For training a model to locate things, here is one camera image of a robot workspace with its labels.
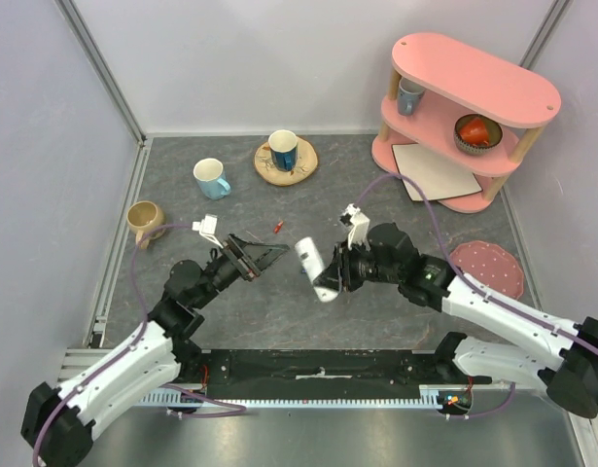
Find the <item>white remote control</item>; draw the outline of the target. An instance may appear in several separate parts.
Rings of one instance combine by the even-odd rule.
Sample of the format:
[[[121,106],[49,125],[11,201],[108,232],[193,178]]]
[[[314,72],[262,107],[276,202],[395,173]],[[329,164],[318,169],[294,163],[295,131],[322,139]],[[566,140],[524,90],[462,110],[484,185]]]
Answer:
[[[337,291],[316,284],[316,278],[325,270],[325,265],[313,239],[308,236],[299,240],[295,244],[295,251],[318,300],[329,303],[336,299]]]

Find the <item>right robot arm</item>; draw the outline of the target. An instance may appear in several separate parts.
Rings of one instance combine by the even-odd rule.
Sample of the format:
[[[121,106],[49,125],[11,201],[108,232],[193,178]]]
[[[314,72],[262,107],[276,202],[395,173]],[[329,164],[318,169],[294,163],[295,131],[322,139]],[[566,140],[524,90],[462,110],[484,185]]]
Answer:
[[[295,249],[322,302],[365,282],[393,284],[415,305],[473,322],[506,340],[444,339],[446,350],[432,361],[439,380],[451,383],[467,375],[542,388],[562,409],[584,418],[597,416],[597,319],[576,323],[500,294],[446,260],[419,253],[393,223],[371,228],[362,241],[337,243],[328,265],[309,238]]]

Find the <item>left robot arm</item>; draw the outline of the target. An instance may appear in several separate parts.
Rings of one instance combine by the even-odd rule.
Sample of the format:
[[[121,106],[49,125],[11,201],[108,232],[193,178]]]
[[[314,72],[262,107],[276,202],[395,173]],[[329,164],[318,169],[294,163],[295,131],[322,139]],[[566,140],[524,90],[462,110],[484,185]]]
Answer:
[[[206,265],[176,263],[160,300],[128,338],[76,376],[31,391],[20,434],[32,448],[32,465],[79,465],[102,432],[149,392],[197,378],[201,350],[191,337],[204,321],[201,310],[234,281],[261,276],[289,249],[229,234]]]

